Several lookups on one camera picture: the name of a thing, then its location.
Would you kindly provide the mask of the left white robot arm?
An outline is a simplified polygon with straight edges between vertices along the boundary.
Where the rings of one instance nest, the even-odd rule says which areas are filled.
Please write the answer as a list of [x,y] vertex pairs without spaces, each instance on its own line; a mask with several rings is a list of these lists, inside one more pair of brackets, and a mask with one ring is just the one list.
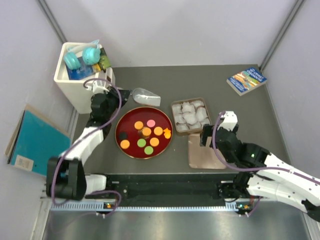
[[57,198],[67,202],[100,195],[106,199],[114,191],[104,174],[85,174],[84,165],[108,136],[112,121],[127,103],[131,91],[116,87],[109,77],[85,80],[83,87],[92,93],[88,122],[67,150],[47,162],[45,191],[54,205]]

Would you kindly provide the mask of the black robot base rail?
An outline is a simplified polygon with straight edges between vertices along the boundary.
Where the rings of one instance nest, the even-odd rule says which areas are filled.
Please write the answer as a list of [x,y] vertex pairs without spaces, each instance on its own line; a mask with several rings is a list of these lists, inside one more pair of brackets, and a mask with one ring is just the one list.
[[249,199],[247,175],[235,173],[109,174],[106,190],[86,199],[116,199],[122,207],[222,206],[225,199]]

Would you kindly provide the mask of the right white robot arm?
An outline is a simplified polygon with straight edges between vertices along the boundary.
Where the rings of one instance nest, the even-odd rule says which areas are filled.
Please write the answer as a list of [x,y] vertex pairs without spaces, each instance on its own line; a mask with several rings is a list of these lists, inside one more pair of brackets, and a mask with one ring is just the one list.
[[267,198],[292,206],[315,221],[320,220],[320,180],[285,163],[269,150],[237,138],[238,117],[219,113],[215,124],[205,124],[200,146],[207,144],[227,168],[237,171],[232,183],[221,185],[222,198]]

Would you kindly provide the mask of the orange fish-shaped cookie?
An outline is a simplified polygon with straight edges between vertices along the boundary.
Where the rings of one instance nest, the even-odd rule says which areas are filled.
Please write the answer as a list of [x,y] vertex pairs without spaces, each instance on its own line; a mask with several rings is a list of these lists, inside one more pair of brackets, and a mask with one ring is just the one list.
[[163,130],[163,135],[166,139],[170,139],[172,137],[172,131],[169,128],[165,128]]

